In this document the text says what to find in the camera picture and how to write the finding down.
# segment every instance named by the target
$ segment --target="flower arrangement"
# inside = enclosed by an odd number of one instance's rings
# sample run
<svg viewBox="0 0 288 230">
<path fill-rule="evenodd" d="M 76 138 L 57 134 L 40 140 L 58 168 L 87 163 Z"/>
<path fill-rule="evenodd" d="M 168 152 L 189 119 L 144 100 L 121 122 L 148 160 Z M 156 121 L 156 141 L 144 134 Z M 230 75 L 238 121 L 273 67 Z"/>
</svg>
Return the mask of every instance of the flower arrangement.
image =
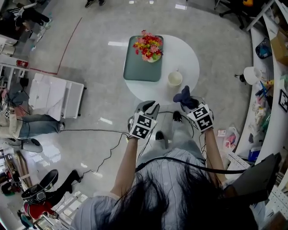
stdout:
<svg viewBox="0 0 288 230">
<path fill-rule="evenodd" d="M 146 30 L 143 30 L 141 35 L 141 37 L 137 37 L 137 41 L 133 45 L 135 53 L 138 55 L 140 51 L 144 61 L 155 62 L 160 59 L 163 55 L 163 51 L 159 48 L 163 45 L 162 39 L 147 33 Z"/>
</svg>

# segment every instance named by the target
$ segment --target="long black hair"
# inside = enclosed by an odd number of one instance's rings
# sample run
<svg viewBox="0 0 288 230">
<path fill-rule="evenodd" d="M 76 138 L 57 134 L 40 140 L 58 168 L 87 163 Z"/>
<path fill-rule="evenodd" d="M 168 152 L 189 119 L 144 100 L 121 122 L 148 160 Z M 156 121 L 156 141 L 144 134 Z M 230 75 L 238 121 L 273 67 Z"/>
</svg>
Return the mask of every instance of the long black hair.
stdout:
<svg viewBox="0 0 288 230">
<path fill-rule="evenodd" d="M 119 199 L 112 216 L 106 216 L 103 230 L 160 230 L 169 199 L 153 176 L 137 173 L 136 184 Z M 219 199 L 224 190 L 208 173 L 186 165 L 178 178 L 182 189 L 179 207 L 180 229 L 258 229 L 249 207 L 226 208 Z"/>
</svg>

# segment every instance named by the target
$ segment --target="shelf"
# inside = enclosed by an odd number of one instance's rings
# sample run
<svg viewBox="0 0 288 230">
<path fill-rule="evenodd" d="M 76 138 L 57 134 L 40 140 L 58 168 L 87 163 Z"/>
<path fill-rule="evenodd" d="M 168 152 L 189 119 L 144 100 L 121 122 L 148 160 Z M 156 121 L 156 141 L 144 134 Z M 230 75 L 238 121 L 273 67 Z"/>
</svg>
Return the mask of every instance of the shelf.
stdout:
<svg viewBox="0 0 288 230">
<path fill-rule="evenodd" d="M 267 72 L 269 78 L 273 78 L 273 68 L 269 68 L 268 66 L 273 66 L 273 60 L 271 57 L 266 58 L 266 59 L 260 59 L 256 52 L 255 48 L 257 45 L 261 43 L 261 41 L 264 40 L 265 36 L 259 32 L 256 28 L 252 27 L 251 28 L 251 37 L 252 37 L 252 49 L 253 49 L 253 66 L 258 68 L 261 71 Z M 249 109 L 244 125 L 244 129 L 241 135 L 241 138 L 238 142 L 238 146 L 236 149 L 235 154 L 240 155 L 241 157 L 248 157 L 249 150 L 252 147 L 260 146 L 261 144 L 259 143 L 259 136 L 254 137 L 254 142 L 250 143 L 249 142 L 249 136 L 250 136 L 250 130 L 248 128 L 249 124 L 254 123 L 255 119 L 255 112 L 252 111 L 252 106 L 256 100 L 255 94 L 258 92 L 257 85 L 254 84 L 252 86 L 252 92 L 251 92 L 251 98 L 250 98 L 250 104 L 249 104 Z"/>
<path fill-rule="evenodd" d="M 276 4 L 278 5 L 279 9 L 281 10 L 284 18 L 286 19 L 286 22 L 288 23 L 288 12 L 285 10 L 285 8 L 282 6 L 281 2 L 279 0 L 275 0 Z"/>
<path fill-rule="evenodd" d="M 266 14 L 263 14 L 263 18 L 268 30 L 269 39 L 272 40 L 277 35 L 278 26 Z M 288 114 L 278 104 L 280 89 L 284 89 L 280 78 L 283 74 L 288 73 L 288 67 L 277 62 L 273 50 L 272 53 L 274 67 L 273 106 L 266 137 L 256 163 L 259 163 L 272 153 L 278 153 L 282 149 L 288 130 Z"/>
</svg>

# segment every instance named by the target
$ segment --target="white desk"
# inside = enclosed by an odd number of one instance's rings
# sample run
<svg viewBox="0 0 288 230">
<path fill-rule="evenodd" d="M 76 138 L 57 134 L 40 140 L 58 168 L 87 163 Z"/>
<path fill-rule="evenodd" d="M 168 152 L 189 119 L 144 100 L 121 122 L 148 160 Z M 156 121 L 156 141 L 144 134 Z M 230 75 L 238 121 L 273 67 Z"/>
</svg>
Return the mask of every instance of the white desk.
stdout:
<svg viewBox="0 0 288 230">
<path fill-rule="evenodd" d="M 56 120 L 77 118 L 84 85 L 36 73 L 30 89 L 33 114 L 48 114 Z"/>
<path fill-rule="evenodd" d="M 130 91 L 140 100 L 155 100 L 160 105 L 173 103 L 173 96 L 180 93 L 188 85 L 190 91 L 194 89 L 199 78 L 199 62 L 195 52 L 183 40 L 170 36 L 160 35 L 164 38 L 161 78 L 158 82 L 126 80 Z M 168 75 L 177 71 L 182 74 L 183 81 L 176 91 L 168 88 Z"/>
</svg>

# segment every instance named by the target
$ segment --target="shoulder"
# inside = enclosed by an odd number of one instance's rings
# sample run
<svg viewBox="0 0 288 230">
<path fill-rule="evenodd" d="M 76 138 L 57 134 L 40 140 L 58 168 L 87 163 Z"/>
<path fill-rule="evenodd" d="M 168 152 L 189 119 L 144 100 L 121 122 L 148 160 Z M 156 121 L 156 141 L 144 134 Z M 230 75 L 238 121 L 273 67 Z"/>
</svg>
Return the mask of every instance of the shoulder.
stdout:
<svg viewBox="0 0 288 230">
<path fill-rule="evenodd" d="M 96 192 L 95 197 L 88 198 L 79 207 L 71 230 L 96 230 L 105 218 L 111 215 L 119 197 L 110 192 Z"/>
</svg>

